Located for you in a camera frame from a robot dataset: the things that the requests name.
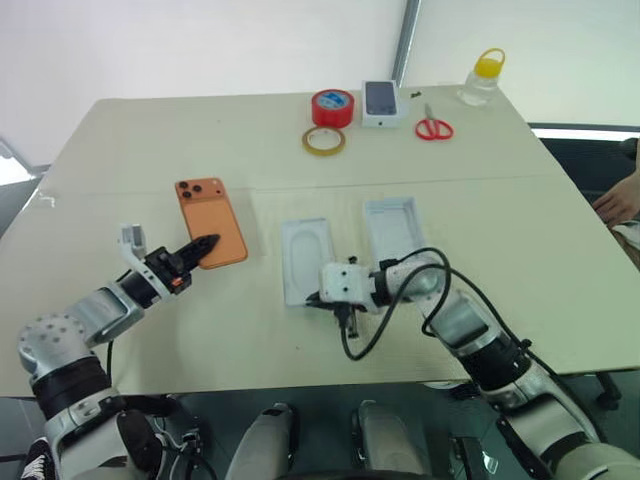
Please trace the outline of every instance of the person's hand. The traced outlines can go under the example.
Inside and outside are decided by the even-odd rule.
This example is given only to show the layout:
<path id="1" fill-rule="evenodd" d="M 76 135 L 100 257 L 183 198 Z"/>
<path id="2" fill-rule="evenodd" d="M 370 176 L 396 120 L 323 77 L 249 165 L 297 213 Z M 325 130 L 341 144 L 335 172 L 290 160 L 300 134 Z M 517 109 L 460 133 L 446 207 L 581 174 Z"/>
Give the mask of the person's hand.
<path id="1" fill-rule="evenodd" d="M 640 212 L 640 170 L 616 183 L 593 208 L 609 228 L 631 220 Z"/>

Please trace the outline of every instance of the scissors handle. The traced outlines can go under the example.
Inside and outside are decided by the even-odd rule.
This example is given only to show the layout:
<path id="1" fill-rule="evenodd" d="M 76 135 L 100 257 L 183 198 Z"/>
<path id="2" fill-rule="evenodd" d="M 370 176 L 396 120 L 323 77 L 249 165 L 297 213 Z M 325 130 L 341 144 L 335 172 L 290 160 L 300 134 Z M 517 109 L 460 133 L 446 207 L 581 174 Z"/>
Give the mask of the scissors handle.
<path id="1" fill-rule="evenodd" d="M 416 124 L 415 132 L 423 140 L 448 140 L 454 133 L 451 125 L 437 118 L 420 120 Z"/>

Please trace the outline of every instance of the orange phone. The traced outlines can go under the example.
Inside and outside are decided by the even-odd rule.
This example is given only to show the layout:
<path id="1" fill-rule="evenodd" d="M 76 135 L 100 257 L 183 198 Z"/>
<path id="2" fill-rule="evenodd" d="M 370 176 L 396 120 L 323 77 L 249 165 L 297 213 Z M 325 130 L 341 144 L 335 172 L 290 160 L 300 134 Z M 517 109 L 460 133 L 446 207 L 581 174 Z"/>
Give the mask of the orange phone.
<path id="1" fill-rule="evenodd" d="M 211 253 L 200 260 L 200 267 L 216 268 L 246 260 L 247 246 L 219 178 L 176 182 L 176 193 L 191 240 L 202 235 L 220 235 Z"/>

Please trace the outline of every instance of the table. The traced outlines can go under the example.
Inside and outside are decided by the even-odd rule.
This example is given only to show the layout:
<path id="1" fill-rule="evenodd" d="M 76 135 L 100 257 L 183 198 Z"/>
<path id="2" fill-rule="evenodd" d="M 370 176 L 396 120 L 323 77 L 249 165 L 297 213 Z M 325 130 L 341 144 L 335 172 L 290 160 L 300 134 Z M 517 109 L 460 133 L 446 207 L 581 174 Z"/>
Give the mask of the table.
<path id="1" fill-rule="evenodd" d="M 467 378 L 419 334 L 411 305 L 357 363 L 330 314 L 284 305 L 283 221 L 326 217 L 336 257 L 370 264 L 364 202 L 394 196 L 415 197 L 427 241 L 557 370 L 640 366 L 640 275 L 508 100 L 475 110 L 453 88 L 421 91 L 401 129 L 352 125 L 330 158 L 298 145 L 310 95 L 98 102 L 42 183 L 55 207 L 34 199 L 0 241 L 0 395 L 30 394 L 15 353 L 20 327 L 126 268 L 118 225 L 141 223 L 149 249 L 179 248 L 188 236 L 173 182 L 213 175 L 227 185 L 249 259 L 195 271 L 190 289 L 116 340 L 123 393 Z M 425 100 L 456 127 L 453 141 L 413 137 Z M 296 122 L 269 123 L 270 105 Z M 376 323 L 360 326 L 366 337 Z"/>

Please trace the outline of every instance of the yellow bottle cap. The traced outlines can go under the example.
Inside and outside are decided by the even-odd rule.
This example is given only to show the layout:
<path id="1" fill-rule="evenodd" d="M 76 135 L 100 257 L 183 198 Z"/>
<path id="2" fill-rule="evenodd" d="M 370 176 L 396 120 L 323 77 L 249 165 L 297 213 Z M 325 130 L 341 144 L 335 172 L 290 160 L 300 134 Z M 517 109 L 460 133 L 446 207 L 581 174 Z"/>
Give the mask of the yellow bottle cap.
<path id="1" fill-rule="evenodd" d="M 493 52 L 498 52 L 500 54 L 500 60 L 496 60 L 495 58 L 488 58 Z M 502 71 L 502 66 L 504 65 L 504 61 L 506 59 L 506 55 L 504 50 L 501 48 L 490 48 L 478 58 L 476 62 L 476 66 L 473 68 L 473 71 L 476 72 L 476 75 L 479 77 L 485 78 L 495 78 L 500 75 Z"/>

